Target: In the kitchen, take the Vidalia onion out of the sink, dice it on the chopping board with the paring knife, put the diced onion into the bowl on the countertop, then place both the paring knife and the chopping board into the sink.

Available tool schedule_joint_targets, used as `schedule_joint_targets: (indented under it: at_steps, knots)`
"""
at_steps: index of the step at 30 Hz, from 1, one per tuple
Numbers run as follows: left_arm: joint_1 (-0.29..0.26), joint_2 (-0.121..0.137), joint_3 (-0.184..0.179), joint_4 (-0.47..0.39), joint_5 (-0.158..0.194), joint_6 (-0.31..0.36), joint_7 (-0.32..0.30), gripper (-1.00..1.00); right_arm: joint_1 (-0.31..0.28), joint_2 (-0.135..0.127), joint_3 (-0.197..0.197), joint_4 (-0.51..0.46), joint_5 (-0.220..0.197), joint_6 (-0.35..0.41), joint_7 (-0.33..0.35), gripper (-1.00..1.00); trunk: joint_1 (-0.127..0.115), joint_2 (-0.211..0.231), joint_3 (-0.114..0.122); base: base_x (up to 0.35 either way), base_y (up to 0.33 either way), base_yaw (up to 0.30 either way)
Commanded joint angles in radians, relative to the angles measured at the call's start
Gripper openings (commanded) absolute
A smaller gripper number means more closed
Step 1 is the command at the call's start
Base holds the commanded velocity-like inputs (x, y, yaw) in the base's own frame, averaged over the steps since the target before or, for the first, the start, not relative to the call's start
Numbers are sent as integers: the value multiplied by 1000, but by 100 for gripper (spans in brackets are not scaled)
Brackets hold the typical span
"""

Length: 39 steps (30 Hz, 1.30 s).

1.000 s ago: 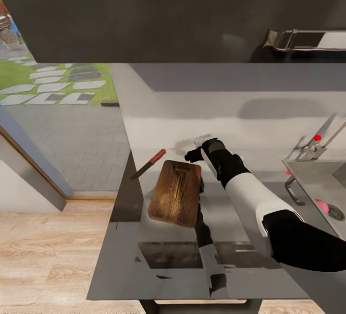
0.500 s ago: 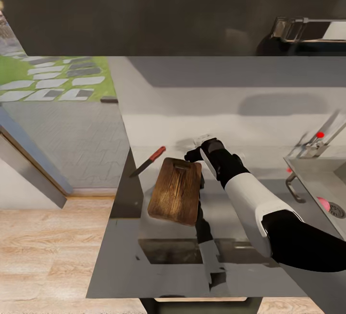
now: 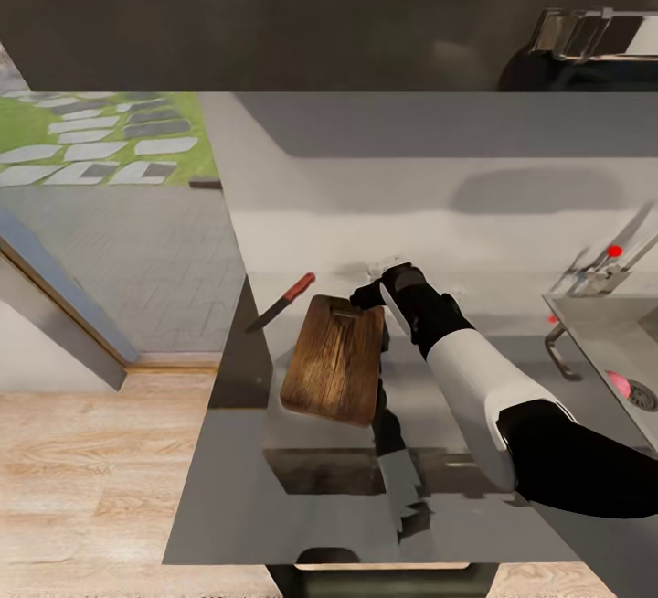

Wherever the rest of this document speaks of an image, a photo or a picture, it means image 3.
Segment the cutting board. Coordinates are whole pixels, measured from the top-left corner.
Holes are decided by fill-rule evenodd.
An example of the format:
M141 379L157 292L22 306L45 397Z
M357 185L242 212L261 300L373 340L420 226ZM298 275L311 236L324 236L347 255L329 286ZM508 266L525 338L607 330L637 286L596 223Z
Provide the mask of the cutting board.
M331 310L362 317L333 314ZM384 306L362 310L317 294L309 305L280 398L283 405L368 425L377 411Z

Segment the vidalia onion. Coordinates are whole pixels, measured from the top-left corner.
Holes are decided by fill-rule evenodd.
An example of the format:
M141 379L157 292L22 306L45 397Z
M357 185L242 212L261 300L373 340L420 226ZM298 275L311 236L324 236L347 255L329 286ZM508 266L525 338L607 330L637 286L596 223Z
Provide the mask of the vidalia onion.
M632 385L630 382L612 370L607 370L606 373L611 378L612 382L617 386L619 391L624 395L625 399L628 400L631 397L632 391Z

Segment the parer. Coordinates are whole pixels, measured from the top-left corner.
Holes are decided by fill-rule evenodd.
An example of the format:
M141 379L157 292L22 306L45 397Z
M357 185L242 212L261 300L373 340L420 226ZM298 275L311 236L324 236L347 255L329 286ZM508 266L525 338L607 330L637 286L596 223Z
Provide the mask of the parer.
M315 275L313 273L306 273L304 277L286 294L284 294L277 303L275 303L269 310L266 310L264 314L262 314L257 321L255 321L248 329L247 331L250 332L250 330L255 330L255 328L258 328L260 325L263 325L272 315L275 315L286 303L292 301L293 297L297 295L299 292L301 292L313 279L315 279Z

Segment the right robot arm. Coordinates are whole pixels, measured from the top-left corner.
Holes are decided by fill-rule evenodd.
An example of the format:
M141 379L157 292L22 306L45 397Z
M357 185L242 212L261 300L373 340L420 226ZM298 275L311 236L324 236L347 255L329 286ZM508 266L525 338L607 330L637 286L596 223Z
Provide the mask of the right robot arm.
M517 491L617 598L658 598L658 461L582 427L419 267L366 264L350 304L384 306L419 345L482 473Z

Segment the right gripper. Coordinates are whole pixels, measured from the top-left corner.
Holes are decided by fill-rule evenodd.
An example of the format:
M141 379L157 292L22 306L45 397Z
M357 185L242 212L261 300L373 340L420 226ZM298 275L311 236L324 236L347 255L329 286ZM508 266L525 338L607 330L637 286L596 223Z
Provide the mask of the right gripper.
M357 290L354 291L354 295L350 295L349 300L353 307L360 306L362 310L367 310L374 306L385 305L382 298L380 298L377 281L368 286L357 288Z

